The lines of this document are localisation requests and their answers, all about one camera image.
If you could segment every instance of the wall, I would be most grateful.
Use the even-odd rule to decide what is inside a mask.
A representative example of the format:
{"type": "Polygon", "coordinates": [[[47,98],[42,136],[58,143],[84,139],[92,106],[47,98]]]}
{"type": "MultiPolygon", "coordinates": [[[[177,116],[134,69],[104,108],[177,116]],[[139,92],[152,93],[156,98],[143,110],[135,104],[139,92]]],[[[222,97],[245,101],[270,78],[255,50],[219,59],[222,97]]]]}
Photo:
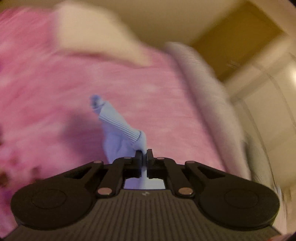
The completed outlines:
{"type": "Polygon", "coordinates": [[[287,229],[296,232],[296,184],[284,194],[287,203],[287,229]]]}
{"type": "MultiPolygon", "coordinates": [[[[32,5],[52,7],[61,0],[2,0],[0,10],[32,5]]],[[[242,0],[86,0],[118,13],[144,42],[192,42],[242,0]]]]}
{"type": "Polygon", "coordinates": [[[282,35],[225,83],[245,131],[281,187],[296,183],[296,42],[282,35]]]}
{"type": "Polygon", "coordinates": [[[288,35],[296,38],[296,8],[288,0],[249,0],[269,16],[288,35]]]}

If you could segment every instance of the metal pin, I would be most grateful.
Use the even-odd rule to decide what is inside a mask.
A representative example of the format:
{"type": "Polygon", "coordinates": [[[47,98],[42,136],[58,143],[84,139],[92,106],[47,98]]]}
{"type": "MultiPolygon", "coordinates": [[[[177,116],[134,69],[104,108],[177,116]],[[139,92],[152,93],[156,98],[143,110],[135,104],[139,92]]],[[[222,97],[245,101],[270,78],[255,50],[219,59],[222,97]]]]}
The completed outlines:
{"type": "Polygon", "coordinates": [[[98,194],[100,195],[110,195],[112,193],[112,189],[111,188],[100,188],[98,190],[98,194]]]}
{"type": "Polygon", "coordinates": [[[193,190],[191,188],[180,188],[178,192],[182,195],[191,195],[193,190]]]}

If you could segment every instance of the bed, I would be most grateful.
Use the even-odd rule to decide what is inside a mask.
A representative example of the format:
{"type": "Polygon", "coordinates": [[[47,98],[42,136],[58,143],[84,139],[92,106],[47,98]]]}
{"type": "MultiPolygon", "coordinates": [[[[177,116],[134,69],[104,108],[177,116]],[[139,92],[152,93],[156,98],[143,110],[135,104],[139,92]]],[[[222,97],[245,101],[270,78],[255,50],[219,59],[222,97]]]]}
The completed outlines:
{"type": "Polygon", "coordinates": [[[1,237],[16,226],[9,203],[19,188],[93,160],[107,162],[102,128],[89,107],[95,93],[145,132],[155,156],[251,179],[243,134],[200,56],[181,46],[184,55],[172,43],[166,52],[142,44],[149,67],[58,53],[54,18],[50,10],[30,8],[0,15],[0,169],[9,180],[0,192],[1,237]],[[196,84],[195,75],[211,81],[196,84]]]}

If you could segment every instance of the pink fabric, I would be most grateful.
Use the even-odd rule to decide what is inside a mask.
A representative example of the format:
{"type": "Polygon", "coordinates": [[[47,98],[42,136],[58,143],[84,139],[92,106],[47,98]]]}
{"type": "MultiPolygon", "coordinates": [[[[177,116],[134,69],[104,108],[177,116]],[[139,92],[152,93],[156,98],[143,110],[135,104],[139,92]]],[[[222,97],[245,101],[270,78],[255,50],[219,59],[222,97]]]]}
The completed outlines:
{"type": "Polygon", "coordinates": [[[0,236],[16,225],[9,209],[16,190],[35,178],[106,161],[102,130],[89,106],[95,93],[146,133],[155,156],[225,170],[168,55],[145,47],[153,65],[133,68],[102,56],[55,53],[53,16],[30,9],[0,15],[0,169],[10,177],[0,193],[0,236]]]}

